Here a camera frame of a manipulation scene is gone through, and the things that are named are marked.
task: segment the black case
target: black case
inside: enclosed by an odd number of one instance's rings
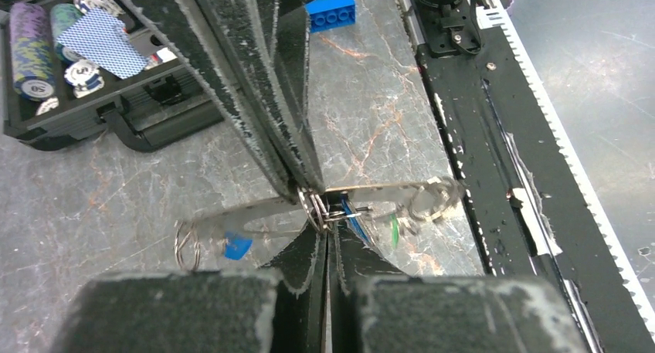
[[[72,0],[20,0],[50,10]],[[8,6],[2,2],[2,8]],[[40,103],[13,91],[8,15],[0,16],[0,101],[4,133],[41,151],[55,151],[110,129],[129,148],[149,152],[222,121],[200,85],[177,59],[126,80],[101,70],[103,89],[77,99],[66,84],[66,68],[54,52],[59,106],[36,115]],[[128,23],[130,31],[139,22]]]

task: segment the gray marble countertop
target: gray marble countertop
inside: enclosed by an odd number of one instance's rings
[[[356,25],[312,36],[310,97],[329,187],[449,174],[394,0],[357,0]],[[50,153],[0,137],[0,190],[7,351],[45,350],[76,292],[102,272],[177,269],[176,219],[275,196],[226,124],[153,154],[113,134]],[[481,273],[461,208],[386,255],[410,274]],[[217,266],[229,265],[205,258]]]

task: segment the white label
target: white label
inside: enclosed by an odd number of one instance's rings
[[[66,48],[65,46],[62,49],[62,56],[63,58],[68,59],[71,62],[76,62],[79,61],[80,59],[84,59],[84,57],[75,53],[72,49]]]
[[[178,57],[171,52],[169,48],[163,48],[157,51],[157,56],[161,58],[161,61],[163,63],[167,63],[168,61],[172,61],[173,59],[177,59]]]
[[[55,93],[55,88],[43,80],[27,80],[21,85],[21,90],[30,97],[41,99]]]

